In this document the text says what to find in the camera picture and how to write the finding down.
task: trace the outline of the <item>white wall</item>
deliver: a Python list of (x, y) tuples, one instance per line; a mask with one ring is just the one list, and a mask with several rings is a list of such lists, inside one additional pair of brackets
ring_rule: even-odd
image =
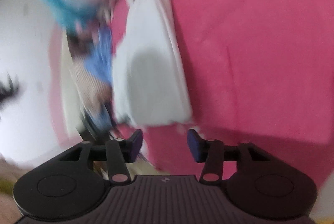
[(23, 93), (0, 111), (0, 153), (18, 163), (60, 151), (51, 125), (48, 44), (53, 18), (39, 0), (0, 0), (0, 80), (17, 76)]

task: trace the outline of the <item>blue fabric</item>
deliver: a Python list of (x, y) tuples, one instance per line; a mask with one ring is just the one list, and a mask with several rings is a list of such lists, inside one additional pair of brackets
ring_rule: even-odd
[(95, 117), (89, 114), (91, 120), (93, 121), (94, 125), (99, 130), (106, 130), (112, 128), (111, 119), (109, 113), (104, 105), (101, 106), (100, 113)]
[(99, 29), (99, 43), (92, 47), (85, 59), (85, 68), (97, 79), (112, 84), (111, 76), (111, 30), (109, 27)]
[(52, 10), (58, 24), (75, 34), (76, 23), (86, 28), (87, 22), (95, 18), (97, 5), (83, 4), (78, 1), (43, 0)]

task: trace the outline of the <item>white cloth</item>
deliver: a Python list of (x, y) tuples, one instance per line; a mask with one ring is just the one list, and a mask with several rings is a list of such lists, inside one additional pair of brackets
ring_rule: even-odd
[(130, 5), (112, 70), (117, 121), (157, 126), (190, 119), (170, 0), (135, 0)]

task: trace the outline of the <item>pink fabric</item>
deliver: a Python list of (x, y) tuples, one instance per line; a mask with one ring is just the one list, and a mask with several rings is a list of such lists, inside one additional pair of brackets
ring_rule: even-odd
[(51, 123), (57, 136), (58, 143), (68, 141), (68, 134), (64, 121), (63, 106), (61, 104), (61, 43), (62, 30), (54, 26), (49, 40), (49, 61), (51, 70), (51, 85), (49, 92), (49, 109)]
[[(321, 185), (334, 166), (333, 0), (172, 3), (193, 125), (226, 144), (253, 142)], [(115, 8), (114, 45), (126, 14)], [(149, 160), (198, 174), (185, 128), (147, 129)]]

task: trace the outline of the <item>teal fabric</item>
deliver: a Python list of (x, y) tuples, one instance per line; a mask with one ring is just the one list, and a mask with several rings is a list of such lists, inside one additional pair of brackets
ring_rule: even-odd
[(52, 10), (58, 24), (68, 32), (76, 34), (76, 23), (86, 28), (95, 19), (97, 4), (79, 4), (78, 1), (43, 0)]
[(93, 46), (85, 59), (85, 68), (97, 79), (112, 85), (111, 76), (111, 30), (108, 26), (99, 28), (99, 43)]

